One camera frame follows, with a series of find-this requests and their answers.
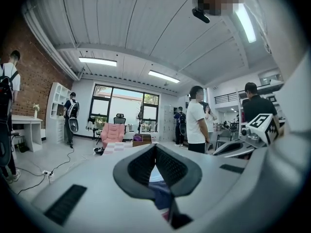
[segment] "box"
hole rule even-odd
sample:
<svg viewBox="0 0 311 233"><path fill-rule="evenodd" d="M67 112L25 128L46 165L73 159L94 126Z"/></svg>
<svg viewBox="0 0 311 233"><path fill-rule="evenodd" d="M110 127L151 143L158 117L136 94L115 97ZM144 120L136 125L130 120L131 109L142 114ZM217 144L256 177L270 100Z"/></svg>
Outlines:
<svg viewBox="0 0 311 233"><path fill-rule="evenodd" d="M152 143L150 134L135 134L134 136L140 136L142 138L142 142L133 141L133 147Z"/></svg>

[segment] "ceiling light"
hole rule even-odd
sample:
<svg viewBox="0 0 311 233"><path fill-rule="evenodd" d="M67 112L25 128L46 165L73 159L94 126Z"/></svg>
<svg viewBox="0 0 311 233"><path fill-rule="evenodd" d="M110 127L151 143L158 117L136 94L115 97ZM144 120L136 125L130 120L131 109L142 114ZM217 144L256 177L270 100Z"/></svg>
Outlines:
<svg viewBox="0 0 311 233"><path fill-rule="evenodd" d="M79 57L79 60L84 63L93 63L93 64L101 64L107 66L117 66L117 61L114 60L105 60L105 59L98 59L98 58L88 58L88 57Z"/></svg>
<svg viewBox="0 0 311 233"><path fill-rule="evenodd" d="M152 75L152 76L155 76L155 77L158 77L158 78L161 78L161 79L165 79L165 80L168 80L168 81L172 81L174 83L180 82L180 80L174 79L174 78L166 76L166 75L164 75L162 73L151 71L151 70L149 71L149 75Z"/></svg>
<svg viewBox="0 0 311 233"><path fill-rule="evenodd" d="M242 3L239 4L239 9L236 11L236 13L245 30L248 42L249 43L255 42L256 36L255 36L254 28L248 16L248 13L244 7L244 4Z"/></svg>

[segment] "red brick wall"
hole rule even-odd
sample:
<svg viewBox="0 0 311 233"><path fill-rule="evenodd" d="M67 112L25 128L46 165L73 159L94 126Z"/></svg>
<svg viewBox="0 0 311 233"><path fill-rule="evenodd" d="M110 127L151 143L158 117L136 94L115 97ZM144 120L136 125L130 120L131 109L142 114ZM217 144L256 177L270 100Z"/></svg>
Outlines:
<svg viewBox="0 0 311 233"><path fill-rule="evenodd" d="M20 52L17 70L20 74L20 92L13 105L14 115L34 116L33 103L39 104L38 118L44 122L53 82L59 82L68 89L73 80L44 51L40 43L28 28L22 15L18 15L0 47L1 63L8 62L13 50Z"/></svg>

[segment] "sneaker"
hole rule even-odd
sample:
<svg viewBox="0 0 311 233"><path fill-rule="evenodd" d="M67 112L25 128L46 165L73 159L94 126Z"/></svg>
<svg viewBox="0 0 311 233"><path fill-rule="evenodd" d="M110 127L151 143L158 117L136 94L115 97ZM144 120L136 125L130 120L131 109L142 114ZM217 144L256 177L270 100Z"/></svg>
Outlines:
<svg viewBox="0 0 311 233"><path fill-rule="evenodd" d="M16 182L20 178L20 170L16 169L16 175L13 175L13 181Z"/></svg>
<svg viewBox="0 0 311 233"><path fill-rule="evenodd" d="M4 177L3 178L5 179L5 181L8 183L8 184L11 184L12 183L12 180L10 177Z"/></svg>

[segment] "floor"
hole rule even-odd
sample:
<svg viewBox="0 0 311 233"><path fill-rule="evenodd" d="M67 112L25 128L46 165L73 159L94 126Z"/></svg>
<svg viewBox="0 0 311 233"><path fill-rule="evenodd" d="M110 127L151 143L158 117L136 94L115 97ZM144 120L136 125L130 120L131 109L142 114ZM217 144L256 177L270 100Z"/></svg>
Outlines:
<svg viewBox="0 0 311 233"><path fill-rule="evenodd" d="M212 143L215 146L217 133L215 132L212 136ZM27 189L29 187L35 186L42 183L34 188L22 191L20 196L26 199L27 201L32 201L34 197L45 187L49 185L49 180L47 177L44 178L42 171L52 171L58 165L69 161L67 154L71 153L70 162L65 163L58 167L54 171L54 178L50 180L52 183L53 180L61 177L67 173L72 166L79 165L83 161L88 161L90 159L99 158L100 156L94 155L93 148L100 147L99 143L96 145L95 140L75 137L74 138L74 152L70 146L64 144L50 144L47 141L43 142L43 150L37 152L27 151L25 153L20 153L17 151L17 160L15 161L18 169L21 170L21 177L17 182L10 184L10 187L13 192L19 193L22 189ZM174 142L165 143L166 147L173 146ZM208 153L211 154L214 152L214 149L209 150Z"/></svg>

